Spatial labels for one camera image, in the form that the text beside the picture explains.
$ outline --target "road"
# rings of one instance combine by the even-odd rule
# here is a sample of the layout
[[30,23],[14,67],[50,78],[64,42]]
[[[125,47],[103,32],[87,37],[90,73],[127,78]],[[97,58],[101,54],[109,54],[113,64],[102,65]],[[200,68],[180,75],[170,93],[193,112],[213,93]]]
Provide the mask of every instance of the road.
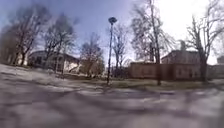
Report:
[[224,92],[150,93],[0,65],[1,128],[223,128]]

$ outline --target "grass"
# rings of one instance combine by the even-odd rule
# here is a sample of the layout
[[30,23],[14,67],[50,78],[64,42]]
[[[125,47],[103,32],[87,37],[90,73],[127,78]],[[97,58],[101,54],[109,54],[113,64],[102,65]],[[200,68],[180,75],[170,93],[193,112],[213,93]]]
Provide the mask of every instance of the grass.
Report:
[[[103,80],[82,80],[81,83],[90,85],[106,86]],[[161,86],[157,86],[155,80],[123,80],[111,81],[110,86],[113,88],[132,88],[138,90],[186,90],[206,88],[200,82],[167,82],[163,81]]]
[[[65,79],[75,80],[79,83],[85,83],[89,85],[107,86],[106,79],[104,78],[87,78],[79,75],[63,75]],[[209,86],[203,85],[201,82],[194,81],[162,81],[161,86],[157,86],[156,80],[144,80],[144,79],[112,79],[110,82],[112,88],[132,88],[138,90],[188,90],[188,89],[204,89]]]

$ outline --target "sky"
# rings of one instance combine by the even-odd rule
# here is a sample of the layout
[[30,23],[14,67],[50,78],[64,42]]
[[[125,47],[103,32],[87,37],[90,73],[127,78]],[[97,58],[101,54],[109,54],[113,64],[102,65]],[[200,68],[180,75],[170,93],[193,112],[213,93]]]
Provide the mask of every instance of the sky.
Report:
[[[54,16],[65,13],[69,19],[78,19],[75,26],[77,45],[88,40],[92,32],[101,36],[100,46],[104,49],[104,58],[108,59],[109,28],[108,18],[114,16],[118,23],[128,25],[131,21],[133,4],[141,0],[0,0],[0,29],[8,23],[10,14],[20,6],[32,2],[42,3]],[[157,7],[163,21],[163,29],[176,40],[185,39],[186,28],[191,24],[192,14],[200,17],[207,0],[157,0]],[[134,50],[128,45],[126,58],[134,59]],[[211,56],[208,63],[215,64]]]

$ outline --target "lamp post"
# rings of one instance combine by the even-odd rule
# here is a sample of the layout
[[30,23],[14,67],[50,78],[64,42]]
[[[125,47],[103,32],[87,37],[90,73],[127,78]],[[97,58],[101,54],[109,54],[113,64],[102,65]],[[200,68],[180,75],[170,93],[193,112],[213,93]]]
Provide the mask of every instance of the lamp post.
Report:
[[111,24],[110,29],[110,49],[109,49],[109,60],[108,60],[108,72],[107,72],[107,85],[109,85],[110,82],[110,63],[111,63],[111,50],[112,50],[112,40],[113,40],[113,25],[117,22],[117,19],[115,17],[111,17],[108,19],[108,21]]

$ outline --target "building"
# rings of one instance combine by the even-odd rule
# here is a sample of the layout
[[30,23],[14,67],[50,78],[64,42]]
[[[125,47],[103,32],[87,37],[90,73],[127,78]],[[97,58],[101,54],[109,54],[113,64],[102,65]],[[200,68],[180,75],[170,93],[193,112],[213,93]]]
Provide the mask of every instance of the building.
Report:
[[[174,50],[163,57],[161,62],[161,77],[163,80],[200,79],[200,57],[198,52]],[[130,72],[132,78],[155,79],[157,76],[155,63],[131,63]]]
[[161,59],[162,64],[200,64],[196,51],[174,50]]
[[28,65],[55,70],[58,60],[58,71],[76,72],[79,70],[79,59],[68,54],[59,53],[59,55],[57,55],[57,52],[53,52],[46,61],[47,53],[45,51],[33,52],[28,56]]
[[224,56],[217,58],[218,65],[224,65]]
[[[197,80],[200,78],[199,65],[193,64],[161,64],[163,80]],[[135,62],[131,63],[131,77],[138,79],[156,79],[156,64]]]

